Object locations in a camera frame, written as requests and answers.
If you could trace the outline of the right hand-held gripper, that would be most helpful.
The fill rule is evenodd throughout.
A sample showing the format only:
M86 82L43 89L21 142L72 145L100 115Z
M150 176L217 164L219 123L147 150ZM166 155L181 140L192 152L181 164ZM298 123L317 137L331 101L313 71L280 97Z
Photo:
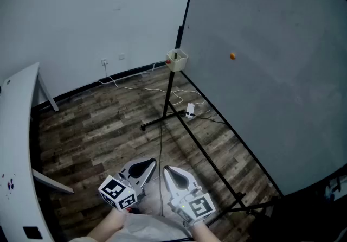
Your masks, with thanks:
M173 166L163 168L164 182L171 201L171 210L180 216L185 226L192 226L204 221L215 212L215 207L209 193L204 193L193 175L183 169Z

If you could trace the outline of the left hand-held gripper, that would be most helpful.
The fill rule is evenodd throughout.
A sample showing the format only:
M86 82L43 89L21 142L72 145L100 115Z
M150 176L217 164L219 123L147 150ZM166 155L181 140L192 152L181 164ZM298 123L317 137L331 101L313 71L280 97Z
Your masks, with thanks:
M124 211L139 202L144 196L144 184L148 183L156 169L154 158L138 158L127 162L121 173L109 175L98 188L103 200L113 208ZM124 175L132 175L132 184Z

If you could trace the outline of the person's left forearm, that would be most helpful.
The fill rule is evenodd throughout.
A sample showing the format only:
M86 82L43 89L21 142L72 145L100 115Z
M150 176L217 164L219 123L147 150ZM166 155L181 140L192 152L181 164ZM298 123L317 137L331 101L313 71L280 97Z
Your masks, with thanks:
M106 242L112 235L123 228L126 217L127 213L113 208L87 236L97 242Z

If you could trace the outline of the person's right forearm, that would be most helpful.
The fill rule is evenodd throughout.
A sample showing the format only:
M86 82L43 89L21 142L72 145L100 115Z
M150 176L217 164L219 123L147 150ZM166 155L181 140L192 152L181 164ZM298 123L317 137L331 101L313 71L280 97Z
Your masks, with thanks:
M189 227L189 231L195 242L221 242L204 222L195 223Z

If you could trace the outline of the person in white shirt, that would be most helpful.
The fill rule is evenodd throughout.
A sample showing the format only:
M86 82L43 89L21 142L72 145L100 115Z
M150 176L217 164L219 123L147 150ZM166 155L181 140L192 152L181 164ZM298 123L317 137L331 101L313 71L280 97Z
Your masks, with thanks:
M123 228L106 242L166 242L191 236L180 224L161 216L127 213ZM86 236L69 242L97 242Z

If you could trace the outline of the cream plastic pen holder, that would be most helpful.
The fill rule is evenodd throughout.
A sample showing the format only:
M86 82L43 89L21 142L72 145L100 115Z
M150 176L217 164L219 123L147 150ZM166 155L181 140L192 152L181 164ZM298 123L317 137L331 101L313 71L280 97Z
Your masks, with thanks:
M175 49L170 50L166 54L166 60L171 60L171 63L166 65L172 72L178 72L183 70L188 60L188 56L186 55L184 51L182 51L181 49L176 49L176 50L178 53L178 57L176 61L174 60L174 57L173 57Z

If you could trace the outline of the black rectangular desk patch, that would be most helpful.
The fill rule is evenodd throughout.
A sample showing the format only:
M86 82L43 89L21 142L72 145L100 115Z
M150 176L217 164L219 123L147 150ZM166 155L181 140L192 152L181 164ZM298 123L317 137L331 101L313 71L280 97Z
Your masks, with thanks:
M42 240L42 234L36 226L23 226L24 233L28 239Z

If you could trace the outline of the white desk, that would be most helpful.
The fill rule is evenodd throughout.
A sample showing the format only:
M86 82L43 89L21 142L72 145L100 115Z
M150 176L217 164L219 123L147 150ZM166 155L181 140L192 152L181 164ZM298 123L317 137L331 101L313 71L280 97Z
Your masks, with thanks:
M72 194L72 188L33 170L29 128L35 84L39 82L53 109L50 96L35 63L7 78L0 93L0 228L8 242L53 242L42 214L34 180ZM28 239L23 226L36 226L43 239Z

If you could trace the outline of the grey whiteboard with black frame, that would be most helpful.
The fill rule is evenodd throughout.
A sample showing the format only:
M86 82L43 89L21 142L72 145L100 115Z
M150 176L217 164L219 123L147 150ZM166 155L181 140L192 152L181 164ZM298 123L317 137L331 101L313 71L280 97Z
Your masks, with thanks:
M284 195L347 164L347 0L190 0L181 49Z

